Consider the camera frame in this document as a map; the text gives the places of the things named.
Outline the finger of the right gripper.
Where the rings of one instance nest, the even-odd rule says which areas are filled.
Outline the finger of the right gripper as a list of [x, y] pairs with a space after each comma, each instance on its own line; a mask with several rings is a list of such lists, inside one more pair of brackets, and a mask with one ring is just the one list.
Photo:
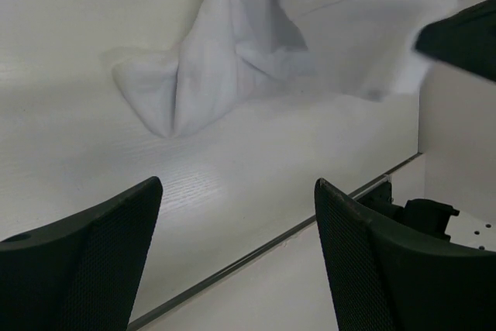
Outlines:
[[485, 0], [422, 28], [415, 51], [495, 82], [495, 0]]

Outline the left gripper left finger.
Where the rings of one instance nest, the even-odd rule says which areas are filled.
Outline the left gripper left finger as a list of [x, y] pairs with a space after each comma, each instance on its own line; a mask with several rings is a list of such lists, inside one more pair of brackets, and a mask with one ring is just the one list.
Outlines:
[[3, 330], [125, 330], [162, 200], [151, 177], [1, 242]]

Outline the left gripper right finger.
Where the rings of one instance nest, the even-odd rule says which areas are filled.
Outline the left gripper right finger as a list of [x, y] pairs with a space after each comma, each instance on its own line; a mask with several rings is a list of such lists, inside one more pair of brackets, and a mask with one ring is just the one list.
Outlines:
[[434, 238], [319, 179], [315, 215], [341, 330], [493, 330], [495, 254]]

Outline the white skirt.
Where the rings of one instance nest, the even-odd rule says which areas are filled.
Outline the white skirt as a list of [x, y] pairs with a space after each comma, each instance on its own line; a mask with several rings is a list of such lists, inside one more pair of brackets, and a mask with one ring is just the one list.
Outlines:
[[203, 0], [178, 47], [116, 64], [112, 77], [148, 130], [188, 136], [251, 95], [313, 76], [367, 101], [418, 90], [424, 26], [459, 0]]

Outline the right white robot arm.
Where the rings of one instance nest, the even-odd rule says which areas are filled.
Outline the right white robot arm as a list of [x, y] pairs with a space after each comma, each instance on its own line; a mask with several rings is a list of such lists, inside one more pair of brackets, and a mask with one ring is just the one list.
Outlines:
[[[423, 27], [415, 50], [432, 60], [495, 82], [495, 0], [485, 0], [453, 16]], [[450, 241], [446, 228], [460, 211], [425, 198], [405, 206], [392, 203], [391, 183], [369, 192], [358, 202], [404, 226], [437, 239]]]

